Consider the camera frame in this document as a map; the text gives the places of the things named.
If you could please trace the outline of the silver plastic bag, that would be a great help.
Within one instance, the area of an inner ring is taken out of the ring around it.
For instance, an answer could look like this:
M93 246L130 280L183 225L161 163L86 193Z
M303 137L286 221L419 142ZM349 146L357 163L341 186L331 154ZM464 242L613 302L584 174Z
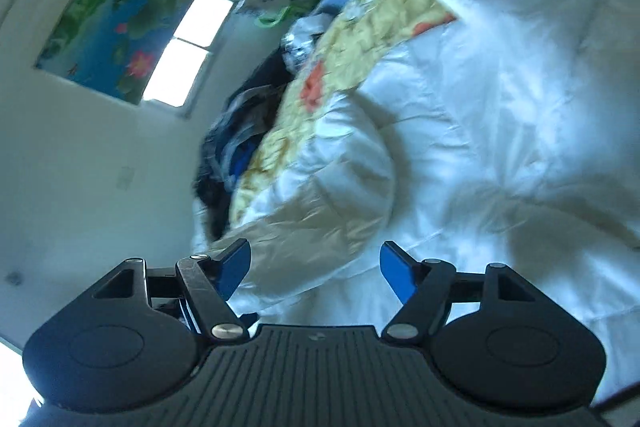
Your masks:
M328 30L334 16L319 13L301 17L290 27L281 40L282 58L286 69L292 74L307 62L318 40Z

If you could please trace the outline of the dark folded clothes pile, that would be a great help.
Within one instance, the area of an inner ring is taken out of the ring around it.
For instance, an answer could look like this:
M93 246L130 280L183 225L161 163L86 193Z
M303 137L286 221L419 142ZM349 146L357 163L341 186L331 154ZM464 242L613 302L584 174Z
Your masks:
M205 208L205 231L220 239L229 228L232 195L276 119L292 81L281 48L271 52L229 96L200 146L193 190Z

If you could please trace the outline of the window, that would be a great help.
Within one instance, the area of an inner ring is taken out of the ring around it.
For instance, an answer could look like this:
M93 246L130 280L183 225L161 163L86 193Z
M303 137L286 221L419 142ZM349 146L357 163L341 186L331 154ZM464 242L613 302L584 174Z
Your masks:
M155 66L142 100L180 109L207 61L233 0L193 0Z

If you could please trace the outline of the lotus flower wall painting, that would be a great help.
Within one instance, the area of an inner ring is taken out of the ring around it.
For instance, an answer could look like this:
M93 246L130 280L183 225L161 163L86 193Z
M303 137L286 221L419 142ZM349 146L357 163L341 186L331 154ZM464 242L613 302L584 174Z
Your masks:
M193 0L70 0L35 68L137 105Z

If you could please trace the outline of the yellow carrot print bedsheet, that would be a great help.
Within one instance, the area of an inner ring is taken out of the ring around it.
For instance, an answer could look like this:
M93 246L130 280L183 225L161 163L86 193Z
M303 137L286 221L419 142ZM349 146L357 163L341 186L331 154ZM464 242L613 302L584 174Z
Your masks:
M231 224L239 225L255 197L291 164L334 93L357 88L396 44L452 20L437 0L348 0L284 91L274 125L232 196Z

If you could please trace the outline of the white puffer jacket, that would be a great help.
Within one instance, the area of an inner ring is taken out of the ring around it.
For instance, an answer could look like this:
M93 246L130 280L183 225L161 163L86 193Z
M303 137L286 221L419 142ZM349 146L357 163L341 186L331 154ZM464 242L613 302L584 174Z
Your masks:
M606 400L639 379L639 0L437 0L454 20L336 92L222 239L231 298L269 323L383 326L397 243L463 272L510 265L603 343Z

